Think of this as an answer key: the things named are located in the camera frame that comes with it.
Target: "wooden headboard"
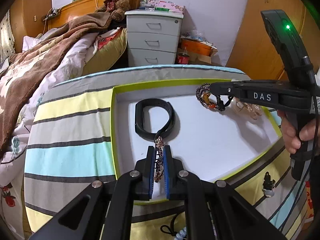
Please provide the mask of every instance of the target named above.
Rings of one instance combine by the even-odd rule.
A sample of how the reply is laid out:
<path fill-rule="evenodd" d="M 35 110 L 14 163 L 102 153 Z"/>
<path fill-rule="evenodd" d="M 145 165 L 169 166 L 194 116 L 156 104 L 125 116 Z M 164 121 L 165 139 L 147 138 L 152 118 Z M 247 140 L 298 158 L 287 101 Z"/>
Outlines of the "wooden headboard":
<path fill-rule="evenodd" d="M 61 8 L 61 14 L 55 18 L 48 20 L 48 30 L 57 28 L 65 23 L 88 13 L 94 12 L 97 0 L 77 0 L 67 4 Z M 139 0 L 129 0 L 131 10 L 139 7 Z M 98 7 L 103 5 L 102 0 L 98 0 Z"/>

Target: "black strap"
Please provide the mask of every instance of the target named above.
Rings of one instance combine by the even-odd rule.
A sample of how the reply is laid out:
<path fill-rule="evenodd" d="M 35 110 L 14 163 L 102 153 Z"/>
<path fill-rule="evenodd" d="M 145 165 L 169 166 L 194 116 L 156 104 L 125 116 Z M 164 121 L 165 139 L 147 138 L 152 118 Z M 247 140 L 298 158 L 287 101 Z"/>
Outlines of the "black strap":
<path fill-rule="evenodd" d="M 226 107 L 230 105 L 231 100 L 233 99 L 233 96 L 228 96 L 228 101 L 226 103 L 223 103 L 220 96 L 215 96 L 215 97 L 217 99 L 216 105 L 219 111 L 224 111 Z"/>
<path fill-rule="evenodd" d="M 165 109 L 169 114 L 169 120 L 157 133 L 147 132 L 143 128 L 143 108 L 146 106 L 159 106 Z M 166 138 L 170 133 L 172 128 L 174 127 L 174 123 L 176 121 L 175 112 L 173 107 L 169 102 L 166 102 L 157 98 L 148 98 L 139 101 L 136 104 L 136 113 L 135 113 L 135 131 L 136 133 L 144 138 L 145 140 L 155 141 L 159 136 L 162 138 Z"/>

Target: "open gift box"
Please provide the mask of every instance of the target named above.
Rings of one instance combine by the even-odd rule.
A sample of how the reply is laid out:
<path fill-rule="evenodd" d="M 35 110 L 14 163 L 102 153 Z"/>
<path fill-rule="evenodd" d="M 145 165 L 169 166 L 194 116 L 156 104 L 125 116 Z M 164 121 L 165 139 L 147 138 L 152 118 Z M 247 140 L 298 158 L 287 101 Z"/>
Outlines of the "open gift box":
<path fill-rule="evenodd" d="M 135 132 L 135 105 L 142 99 L 160 98 L 170 102 L 176 112 L 172 133 L 164 139 L 172 156 L 182 160 L 186 170 L 200 179 L 214 182 L 244 169 L 276 143 L 280 130 L 264 108 L 258 120 L 242 118 L 231 107 L 224 112 L 203 107 L 195 96 L 206 82 L 221 79 L 162 80 L 120 85 L 112 88 L 111 144 L 116 177 L 134 169 L 146 157 L 153 142 Z M 227 96 L 221 96 L 225 102 Z M 144 128 L 157 132 L 168 120 L 160 107 L 144 109 Z M 151 203 L 165 200 L 164 179 L 154 184 Z"/>

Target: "drawer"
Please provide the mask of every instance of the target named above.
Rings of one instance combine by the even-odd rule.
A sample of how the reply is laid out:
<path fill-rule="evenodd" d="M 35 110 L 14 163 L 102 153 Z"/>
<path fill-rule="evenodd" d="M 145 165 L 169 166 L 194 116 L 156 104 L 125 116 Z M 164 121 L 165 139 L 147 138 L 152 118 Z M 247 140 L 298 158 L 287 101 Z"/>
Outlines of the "drawer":
<path fill-rule="evenodd" d="M 176 54 L 149 49 L 128 49 L 129 67 L 174 64 Z"/>
<path fill-rule="evenodd" d="M 182 19 L 151 16 L 151 15 L 128 15 L 127 32 L 138 33 L 161 33 L 179 36 Z"/>
<path fill-rule="evenodd" d="M 177 52 L 178 36 L 157 33 L 127 33 L 128 48 Z"/>

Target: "drawer handle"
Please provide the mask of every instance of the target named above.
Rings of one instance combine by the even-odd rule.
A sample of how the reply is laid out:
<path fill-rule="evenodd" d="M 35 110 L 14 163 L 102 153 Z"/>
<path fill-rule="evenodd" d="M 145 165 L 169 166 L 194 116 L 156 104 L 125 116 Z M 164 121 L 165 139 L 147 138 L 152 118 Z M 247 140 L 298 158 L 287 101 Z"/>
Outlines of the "drawer handle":
<path fill-rule="evenodd" d="M 147 40 L 144 40 L 144 41 L 149 47 L 160 47 L 159 41 L 147 41 Z"/>
<path fill-rule="evenodd" d="M 158 60 L 158 58 L 156 57 L 156 58 L 147 58 L 147 57 L 144 57 L 145 59 L 146 59 L 146 61 L 148 61 L 148 60 Z"/>
<path fill-rule="evenodd" d="M 161 23 L 146 23 L 151 30 L 161 30 Z"/>

